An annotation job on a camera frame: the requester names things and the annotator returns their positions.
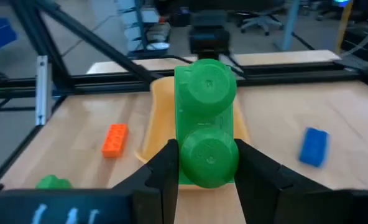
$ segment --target green 3d-printed object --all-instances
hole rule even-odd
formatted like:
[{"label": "green 3d-printed object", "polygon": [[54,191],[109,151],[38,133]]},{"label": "green 3d-printed object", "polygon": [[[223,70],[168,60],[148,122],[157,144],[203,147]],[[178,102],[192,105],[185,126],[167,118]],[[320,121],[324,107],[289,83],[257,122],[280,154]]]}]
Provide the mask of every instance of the green 3d-printed object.
[{"label": "green 3d-printed object", "polygon": [[47,175],[36,185],[37,189],[71,189],[71,183],[66,179],[58,179],[55,175]]},{"label": "green 3d-printed object", "polygon": [[234,177],[238,149],[233,139],[236,80],[225,64],[202,59],[175,69],[176,138],[180,184],[215,188]]}]

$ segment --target yellow plastic tray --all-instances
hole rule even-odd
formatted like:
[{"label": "yellow plastic tray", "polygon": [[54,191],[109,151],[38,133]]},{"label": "yellow plastic tray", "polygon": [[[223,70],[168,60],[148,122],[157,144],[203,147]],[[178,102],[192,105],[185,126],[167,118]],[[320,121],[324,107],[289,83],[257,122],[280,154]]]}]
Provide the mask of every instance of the yellow plastic tray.
[{"label": "yellow plastic tray", "polygon": [[[151,84],[153,98],[150,121],[145,134],[144,145],[141,152],[136,152],[136,157],[143,163],[147,163],[159,152],[169,139],[176,138],[175,113],[174,113],[174,77],[160,78]],[[250,144],[245,122],[238,100],[234,100],[234,138],[242,139]],[[202,189],[196,185],[180,185],[183,189]]]}]

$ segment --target wooden table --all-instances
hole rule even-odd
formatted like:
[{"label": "wooden table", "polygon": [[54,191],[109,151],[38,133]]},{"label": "wooden table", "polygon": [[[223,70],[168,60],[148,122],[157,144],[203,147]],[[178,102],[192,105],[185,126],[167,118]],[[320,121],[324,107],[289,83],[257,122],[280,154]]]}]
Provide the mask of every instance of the wooden table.
[{"label": "wooden table", "polygon": [[[237,55],[243,65],[324,62],[332,52],[307,51]],[[176,60],[140,60],[151,70],[171,69]],[[112,62],[90,73],[120,72]],[[332,189],[368,189],[368,86],[361,82],[239,88],[238,98],[253,146],[285,166]],[[137,170],[149,122],[150,93],[69,96],[1,179],[7,189],[33,188],[45,175],[67,178],[76,188],[110,188]],[[101,155],[110,124],[127,123],[121,159]],[[327,160],[315,169],[298,161],[306,127],[330,134]],[[176,223],[244,223],[233,185],[181,191]]]}]

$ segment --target blue lego brick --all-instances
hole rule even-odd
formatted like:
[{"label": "blue lego brick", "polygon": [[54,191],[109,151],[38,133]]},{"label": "blue lego brick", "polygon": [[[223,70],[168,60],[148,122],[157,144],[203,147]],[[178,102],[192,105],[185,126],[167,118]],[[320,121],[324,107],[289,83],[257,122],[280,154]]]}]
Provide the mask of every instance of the blue lego brick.
[{"label": "blue lego brick", "polygon": [[325,159],[328,133],[315,128],[307,128],[299,160],[305,164],[320,167]]}]

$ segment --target green cap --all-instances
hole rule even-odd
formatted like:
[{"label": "green cap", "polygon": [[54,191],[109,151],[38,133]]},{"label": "green cap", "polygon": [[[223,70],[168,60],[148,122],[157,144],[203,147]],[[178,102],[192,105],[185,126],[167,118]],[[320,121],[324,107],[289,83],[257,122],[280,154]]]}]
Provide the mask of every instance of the green cap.
[{"label": "green cap", "polygon": [[227,65],[202,59],[192,63],[187,72],[192,74],[179,84],[185,110],[201,116],[215,116],[232,104],[236,80]]},{"label": "green cap", "polygon": [[232,136],[217,128],[194,131],[180,150],[184,174],[204,188],[220,187],[232,180],[238,160],[238,148]]},{"label": "green cap", "polygon": [[58,179],[55,175],[47,175],[36,185],[37,189],[71,189],[71,183],[66,179]]}]

